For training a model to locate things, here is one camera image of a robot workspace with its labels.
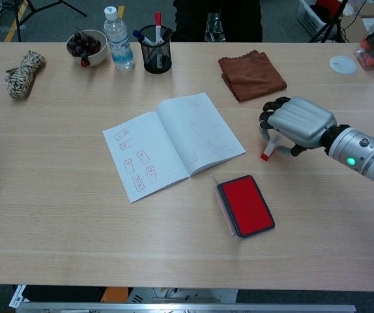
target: robotic arm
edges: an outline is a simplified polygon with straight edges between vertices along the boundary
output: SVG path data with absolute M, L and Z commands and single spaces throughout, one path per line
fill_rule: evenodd
M 277 150 L 297 157 L 307 149 L 324 147 L 325 153 L 374 181 L 374 137 L 349 125 L 337 126 L 333 113 L 303 98 L 278 98 L 263 107 L 259 130 L 270 140 L 274 129 L 295 143 Z

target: open notebook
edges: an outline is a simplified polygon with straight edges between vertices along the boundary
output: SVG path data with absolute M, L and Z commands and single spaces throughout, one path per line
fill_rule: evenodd
M 165 100 L 103 135 L 131 203 L 245 153 L 205 93 Z

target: folded cloth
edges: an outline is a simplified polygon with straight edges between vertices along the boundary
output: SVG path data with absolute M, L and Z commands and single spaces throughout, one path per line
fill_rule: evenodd
M 253 50 L 242 57 L 219 60 L 222 78 L 239 102 L 275 93 L 287 88 L 265 53 Z

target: red pen cap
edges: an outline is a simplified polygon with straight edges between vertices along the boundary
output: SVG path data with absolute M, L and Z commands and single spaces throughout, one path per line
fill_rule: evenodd
M 161 26 L 161 12 L 155 12 L 155 25 Z

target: red drawing on page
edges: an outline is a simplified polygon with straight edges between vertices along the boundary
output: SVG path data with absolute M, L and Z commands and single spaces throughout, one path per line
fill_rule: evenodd
M 129 139 L 129 140 L 126 140 L 125 142 L 122 142 L 119 145 L 119 147 L 121 147 L 122 150 L 125 150 L 127 148 L 130 148 L 133 145 L 134 145 L 134 140 L 133 139 Z
M 140 152 L 136 153 L 136 155 L 144 164 L 148 164 L 151 161 L 144 150 L 140 150 Z
M 127 134 L 129 134 L 129 130 L 126 128 L 122 129 L 120 132 L 118 132 L 116 135 L 114 135 L 115 139 L 117 141 L 121 140 L 123 137 L 125 137 Z
M 129 158 L 128 160 L 123 161 L 124 168 L 127 174 L 132 174 L 135 172 L 134 164 L 132 163 L 132 159 Z
M 154 166 L 148 166 L 147 167 L 147 175 L 149 181 L 156 181 L 156 174 L 155 174 L 155 167 Z
M 145 189 L 145 186 L 143 185 L 143 181 L 142 181 L 141 176 L 139 176 L 139 175 L 133 176 L 132 180 L 134 181 L 134 184 L 135 184 L 135 187 L 136 187 L 137 191 L 141 191 L 141 190 Z

